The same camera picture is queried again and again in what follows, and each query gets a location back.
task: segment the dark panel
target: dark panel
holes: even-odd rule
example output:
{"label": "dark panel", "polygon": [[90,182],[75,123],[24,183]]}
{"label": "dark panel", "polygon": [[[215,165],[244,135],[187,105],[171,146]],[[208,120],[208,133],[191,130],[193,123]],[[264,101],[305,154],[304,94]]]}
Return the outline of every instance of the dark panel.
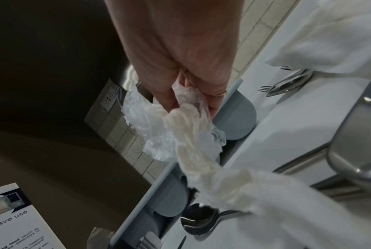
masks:
{"label": "dark panel", "polygon": [[0,1],[0,117],[83,119],[123,54],[101,0]]}

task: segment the tiled backsplash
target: tiled backsplash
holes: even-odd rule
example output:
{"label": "tiled backsplash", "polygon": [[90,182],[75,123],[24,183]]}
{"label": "tiled backsplash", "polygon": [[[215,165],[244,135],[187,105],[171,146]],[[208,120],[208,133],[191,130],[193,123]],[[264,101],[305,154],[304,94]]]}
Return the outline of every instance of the tiled backsplash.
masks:
{"label": "tiled backsplash", "polygon": [[[243,75],[299,1],[245,0],[238,53],[228,87]],[[110,112],[101,107],[100,103],[109,87],[116,86],[111,81],[105,85],[88,112],[85,122],[152,184],[167,164],[155,161],[142,152],[144,140],[127,126],[119,103],[116,102]]]}

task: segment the human hand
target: human hand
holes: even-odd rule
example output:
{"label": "human hand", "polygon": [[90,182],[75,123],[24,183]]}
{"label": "human hand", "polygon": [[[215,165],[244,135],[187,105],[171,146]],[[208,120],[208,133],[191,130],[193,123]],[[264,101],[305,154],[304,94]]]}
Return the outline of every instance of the human hand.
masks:
{"label": "human hand", "polygon": [[220,107],[236,55],[243,0],[105,0],[141,83],[170,112],[180,84]]}

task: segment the brown wall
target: brown wall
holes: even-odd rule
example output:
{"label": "brown wall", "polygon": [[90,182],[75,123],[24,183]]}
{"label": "brown wall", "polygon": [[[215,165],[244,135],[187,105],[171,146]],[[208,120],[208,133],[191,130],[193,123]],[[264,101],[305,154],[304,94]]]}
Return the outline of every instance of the brown wall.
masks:
{"label": "brown wall", "polygon": [[0,0],[0,117],[82,120],[123,55],[103,0]]}
{"label": "brown wall", "polygon": [[69,249],[116,231],[149,184],[86,124],[0,120],[0,186],[16,182]]}

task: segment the electrical socket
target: electrical socket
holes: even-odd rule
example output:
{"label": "electrical socket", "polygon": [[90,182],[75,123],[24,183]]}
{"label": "electrical socket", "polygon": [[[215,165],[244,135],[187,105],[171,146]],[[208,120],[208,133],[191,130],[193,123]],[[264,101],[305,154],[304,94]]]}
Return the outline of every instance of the electrical socket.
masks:
{"label": "electrical socket", "polygon": [[101,106],[109,112],[110,109],[112,109],[113,105],[116,103],[117,97],[116,97],[116,91],[114,88],[109,87],[108,92],[106,93],[105,97],[103,98],[101,102]]}

